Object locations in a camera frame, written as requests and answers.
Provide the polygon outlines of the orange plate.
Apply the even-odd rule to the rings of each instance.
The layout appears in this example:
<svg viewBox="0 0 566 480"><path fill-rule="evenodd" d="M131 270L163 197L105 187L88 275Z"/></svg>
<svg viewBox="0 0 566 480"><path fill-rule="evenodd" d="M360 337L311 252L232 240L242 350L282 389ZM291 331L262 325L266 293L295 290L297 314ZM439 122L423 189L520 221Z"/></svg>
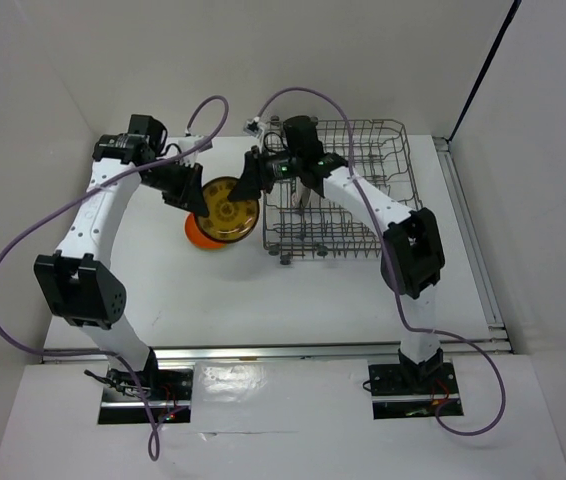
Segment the orange plate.
<svg viewBox="0 0 566 480"><path fill-rule="evenodd" d="M206 237L198 228L195 222L195 215L192 213L189 213L185 220L184 232L189 242L199 249L219 250L228 247L227 243L221 243Z"/></svg>

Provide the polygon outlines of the brown patterned plate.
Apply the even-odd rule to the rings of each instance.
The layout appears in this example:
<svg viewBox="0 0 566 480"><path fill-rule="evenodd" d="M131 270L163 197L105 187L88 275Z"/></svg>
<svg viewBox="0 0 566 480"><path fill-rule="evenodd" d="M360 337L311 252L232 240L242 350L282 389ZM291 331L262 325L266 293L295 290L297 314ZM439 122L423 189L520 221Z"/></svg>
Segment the brown patterned plate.
<svg viewBox="0 0 566 480"><path fill-rule="evenodd" d="M195 215L195 225L209 240L232 244L249 236L260 217L258 200L232 202L229 193L238 179L230 176L217 177L203 186L203 198L209 215Z"/></svg>

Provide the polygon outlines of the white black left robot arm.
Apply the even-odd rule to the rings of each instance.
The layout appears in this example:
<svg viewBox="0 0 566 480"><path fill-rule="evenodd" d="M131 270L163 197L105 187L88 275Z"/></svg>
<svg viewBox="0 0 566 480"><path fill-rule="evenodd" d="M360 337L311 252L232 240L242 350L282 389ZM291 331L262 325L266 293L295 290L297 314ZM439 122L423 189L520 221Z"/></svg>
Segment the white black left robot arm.
<svg viewBox="0 0 566 480"><path fill-rule="evenodd" d="M127 291L111 272L114 241L130 199L139 186L159 191L163 201L188 212L208 215L197 154L208 149L191 133L178 139L184 159L156 166L166 146L165 126L149 115L131 117L126 132L103 135L94 146L90 190L70 230L51 255L40 255L34 274L51 313L81 330L111 352L105 383L123 387L139 399L159 390L153 349L125 316Z"/></svg>

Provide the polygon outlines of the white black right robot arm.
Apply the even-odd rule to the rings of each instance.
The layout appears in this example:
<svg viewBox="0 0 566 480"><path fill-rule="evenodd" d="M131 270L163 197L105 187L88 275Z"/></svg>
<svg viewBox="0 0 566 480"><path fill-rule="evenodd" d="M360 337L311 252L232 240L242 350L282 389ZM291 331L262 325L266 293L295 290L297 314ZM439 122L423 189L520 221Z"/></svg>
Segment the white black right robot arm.
<svg viewBox="0 0 566 480"><path fill-rule="evenodd" d="M269 152L263 142L244 155L232 202L257 200L275 182L298 179L309 190L350 213L372 231L381 248L381 275L395 295L405 334L399 345L399 379L423 391L443 364L436 332L436 285L445 256L434 213L413 210L368 182L355 168L355 135L345 126L345 153L325 149L316 123L306 115L282 124L285 149Z"/></svg>

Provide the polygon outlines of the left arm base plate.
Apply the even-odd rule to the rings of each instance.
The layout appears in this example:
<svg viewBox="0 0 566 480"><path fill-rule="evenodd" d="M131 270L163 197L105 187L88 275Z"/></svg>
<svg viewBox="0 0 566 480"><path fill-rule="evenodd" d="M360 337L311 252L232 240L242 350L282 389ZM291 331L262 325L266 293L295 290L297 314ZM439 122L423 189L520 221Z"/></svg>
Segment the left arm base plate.
<svg viewBox="0 0 566 480"><path fill-rule="evenodd" d="M191 367L179 367L159 370L158 373L158 387L143 387L152 417L161 425L189 423L194 370ZM108 371L105 375L92 377L103 385L99 425L149 423L139 390L128 374Z"/></svg>

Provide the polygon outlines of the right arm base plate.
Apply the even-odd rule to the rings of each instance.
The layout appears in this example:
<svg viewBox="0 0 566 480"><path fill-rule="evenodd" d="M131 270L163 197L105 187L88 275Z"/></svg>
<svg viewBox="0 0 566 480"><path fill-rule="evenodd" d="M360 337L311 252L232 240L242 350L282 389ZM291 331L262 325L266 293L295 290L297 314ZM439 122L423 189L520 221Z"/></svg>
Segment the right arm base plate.
<svg viewBox="0 0 566 480"><path fill-rule="evenodd" d="M441 417L464 415L456 372L451 362L424 383L411 386L398 364L368 366L369 379L362 388L371 395L375 420L416 419L435 417L439 407Z"/></svg>

